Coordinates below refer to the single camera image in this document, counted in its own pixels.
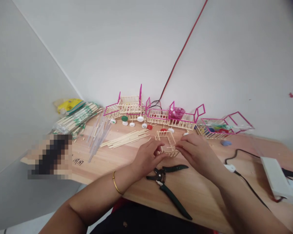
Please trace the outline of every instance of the bundle of wooden sticks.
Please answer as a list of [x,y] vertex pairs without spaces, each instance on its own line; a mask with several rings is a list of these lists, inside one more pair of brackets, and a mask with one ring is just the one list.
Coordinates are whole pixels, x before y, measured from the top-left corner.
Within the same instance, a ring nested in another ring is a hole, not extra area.
[[141,138],[149,136],[149,135],[147,135],[147,133],[148,133],[147,131],[148,131],[148,129],[143,129],[141,131],[133,131],[131,133],[123,135],[123,136],[116,138],[114,140],[104,142],[103,144],[101,144],[100,147],[107,145],[109,148],[116,148],[116,147],[119,147],[119,146],[122,146],[122,145],[125,145],[128,143],[136,142]]
[[102,112],[102,108],[94,102],[87,102],[83,108],[74,114],[66,116],[55,123],[54,129],[63,134],[69,134],[89,118]]

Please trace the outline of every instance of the pliers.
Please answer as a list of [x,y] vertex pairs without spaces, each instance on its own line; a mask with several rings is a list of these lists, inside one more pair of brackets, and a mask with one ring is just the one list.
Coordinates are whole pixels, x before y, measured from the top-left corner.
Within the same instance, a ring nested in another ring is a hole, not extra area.
[[173,192],[167,188],[165,185],[166,181],[166,172],[175,172],[180,171],[182,169],[189,168],[186,165],[177,165],[172,167],[163,167],[162,169],[154,168],[154,172],[156,173],[155,176],[147,176],[146,178],[149,180],[155,180],[156,183],[160,185],[160,190],[162,190],[166,195],[169,197],[169,199],[173,202],[173,204],[176,206],[176,208],[179,210],[179,212],[186,217],[189,220],[192,220],[192,217],[188,214],[186,209],[181,205],[180,201],[176,198],[176,196],[173,194]]

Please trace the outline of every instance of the wooden table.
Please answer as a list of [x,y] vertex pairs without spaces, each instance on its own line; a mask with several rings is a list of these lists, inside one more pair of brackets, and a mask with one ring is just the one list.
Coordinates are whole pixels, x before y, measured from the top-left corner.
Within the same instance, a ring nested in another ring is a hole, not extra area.
[[[73,160],[79,159],[76,164],[73,163],[72,179],[83,184],[90,184],[102,175],[117,170],[132,162],[139,146],[149,139],[149,137],[145,137],[137,142],[115,149],[109,149],[107,146],[102,147],[98,150],[92,161],[87,163],[90,156],[90,149],[86,141],[88,135],[91,133],[93,123],[94,119],[90,120],[86,126],[84,131],[85,140],[83,141],[83,138],[79,137],[72,146]],[[135,127],[123,126],[121,121],[118,120],[117,123],[112,126],[106,140],[115,139],[133,130],[141,130],[141,123],[135,123]],[[156,131],[159,131],[162,127],[162,125],[154,126],[153,130],[149,131],[149,134],[154,136]],[[185,132],[186,131],[183,129],[175,128],[175,140],[178,141]],[[264,157],[276,158],[281,167],[293,171],[293,153],[280,142],[261,138],[253,138],[253,140],[251,140],[250,137],[246,135],[233,136],[230,138],[230,141],[232,142],[232,146],[227,147],[222,146],[219,140],[208,141],[222,162],[224,162],[225,158],[232,157],[237,148],[246,150],[255,155],[258,155],[256,152],[257,150],[260,151]],[[27,158],[24,157],[21,161],[27,163]],[[252,157],[244,152],[238,152],[237,158],[231,160],[230,163],[248,180],[274,215],[293,231],[293,205],[286,202],[276,203],[272,200],[272,191],[260,159]],[[218,188],[205,177],[197,173],[181,154],[178,154],[174,159],[165,159],[158,168],[178,164],[188,165],[189,169],[167,173],[165,184],[193,217],[193,222],[222,233],[233,233],[233,229],[228,221],[226,207]],[[146,179],[140,180],[127,190],[124,194],[124,198],[183,218],[169,198],[160,191],[158,184],[154,181]]]

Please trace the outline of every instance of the black cable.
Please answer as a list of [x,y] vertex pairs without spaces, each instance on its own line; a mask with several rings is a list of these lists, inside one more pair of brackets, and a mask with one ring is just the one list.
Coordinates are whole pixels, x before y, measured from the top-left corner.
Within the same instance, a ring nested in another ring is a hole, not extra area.
[[[155,107],[155,106],[158,106],[158,105],[154,105],[154,106],[151,106],[151,107]],[[149,108],[151,108],[151,107],[149,107]],[[158,106],[161,110],[162,110],[162,107],[161,106]]]
[[225,164],[226,164],[226,165],[227,165],[227,161],[228,161],[228,160],[230,160],[230,159],[234,159],[234,158],[237,157],[237,155],[238,155],[238,150],[243,151],[243,152],[245,152],[245,153],[248,153],[248,154],[250,154],[250,155],[252,155],[252,156],[254,156],[254,157],[256,157],[256,158],[260,158],[259,156],[256,156],[255,154],[252,154],[252,153],[247,152],[247,151],[245,151],[245,150],[242,150],[242,149],[236,149],[233,157],[225,159]]
[[287,169],[282,168],[283,174],[285,176],[293,177],[293,171],[289,171]]
[[238,176],[240,176],[240,177],[242,177],[243,179],[244,179],[244,181],[247,183],[247,185],[248,185],[248,187],[251,189],[251,191],[253,192],[253,194],[258,198],[258,200],[260,200],[260,202],[264,205],[264,206],[266,206],[266,204],[263,202],[263,200],[257,195],[257,193],[254,191],[254,189],[252,188],[252,186],[249,184],[249,182],[239,173],[239,172],[237,172],[237,171],[234,171],[234,173],[235,174],[237,174]]

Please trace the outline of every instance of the white wall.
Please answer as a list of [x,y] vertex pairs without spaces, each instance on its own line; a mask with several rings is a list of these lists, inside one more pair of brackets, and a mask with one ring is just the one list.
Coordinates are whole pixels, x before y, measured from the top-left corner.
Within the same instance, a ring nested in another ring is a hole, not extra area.
[[52,102],[78,97],[11,0],[0,0],[0,229],[55,211],[79,184],[27,180],[19,158],[58,118]]
[[[204,1],[13,0],[87,100],[158,99]],[[293,149],[293,9],[210,0],[162,99],[205,117],[239,110],[254,134]]]

